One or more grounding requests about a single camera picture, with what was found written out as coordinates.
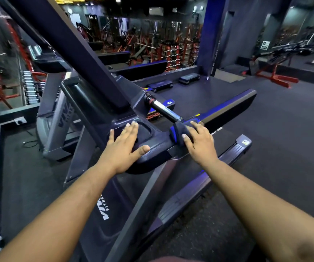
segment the person's right arm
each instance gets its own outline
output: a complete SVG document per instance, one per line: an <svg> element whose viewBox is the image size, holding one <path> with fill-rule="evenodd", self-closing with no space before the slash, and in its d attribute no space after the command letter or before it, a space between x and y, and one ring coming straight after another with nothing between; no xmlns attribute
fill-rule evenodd
<svg viewBox="0 0 314 262"><path fill-rule="evenodd" d="M192 158L219 187L238 218L272 261L314 261L314 218L275 196L216 154L214 140L200 124L183 135Z"/></svg>

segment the person's left hand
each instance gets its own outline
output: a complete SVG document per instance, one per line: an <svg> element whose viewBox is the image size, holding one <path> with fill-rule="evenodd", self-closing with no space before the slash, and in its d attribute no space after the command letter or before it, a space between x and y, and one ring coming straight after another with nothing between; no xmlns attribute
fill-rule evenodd
<svg viewBox="0 0 314 262"><path fill-rule="evenodd" d="M131 125L128 123L116 140L114 130L110 131L107 146L97 162L101 171L107 171L111 176L123 173L150 150L148 145L144 145L132 153L138 128L138 123L133 122Z"/></svg>

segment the blue pillar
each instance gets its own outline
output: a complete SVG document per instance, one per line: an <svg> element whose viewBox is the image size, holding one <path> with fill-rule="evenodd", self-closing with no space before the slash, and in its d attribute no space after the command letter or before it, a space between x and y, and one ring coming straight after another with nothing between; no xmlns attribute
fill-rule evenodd
<svg viewBox="0 0 314 262"><path fill-rule="evenodd" d="M212 72L228 5L229 0L208 0L207 2L197 58L197 65L201 67L200 72L203 75L209 76Z"/></svg>

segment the forearm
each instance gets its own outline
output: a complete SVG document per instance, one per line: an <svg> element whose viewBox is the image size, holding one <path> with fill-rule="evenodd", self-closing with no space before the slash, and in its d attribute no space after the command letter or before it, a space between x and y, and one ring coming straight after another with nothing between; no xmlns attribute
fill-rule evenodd
<svg viewBox="0 0 314 262"><path fill-rule="evenodd" d="M314 261L314 218L217 161L206 172L273 261Z"/></svg>
<svg viewBox="0 0 314 262"><path fill-rule="evenodd" d="M0 261L68 261L110 176L88 169L0 252Z"/></svg>

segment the person's right hand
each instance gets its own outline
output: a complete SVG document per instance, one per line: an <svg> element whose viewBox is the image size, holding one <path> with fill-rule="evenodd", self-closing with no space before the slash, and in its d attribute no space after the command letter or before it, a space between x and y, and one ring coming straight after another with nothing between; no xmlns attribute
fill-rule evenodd
<svg viewBox="0 0 314 262"><path fill-rule="evenodd" d="M182 137L191 157L203 168L206 168L218 160L213 136L201 124L193 121L191 121L191 124L197 129L196 131L193 127L187 126L193 138L193 143L186 134L183 134Z"/></svg>

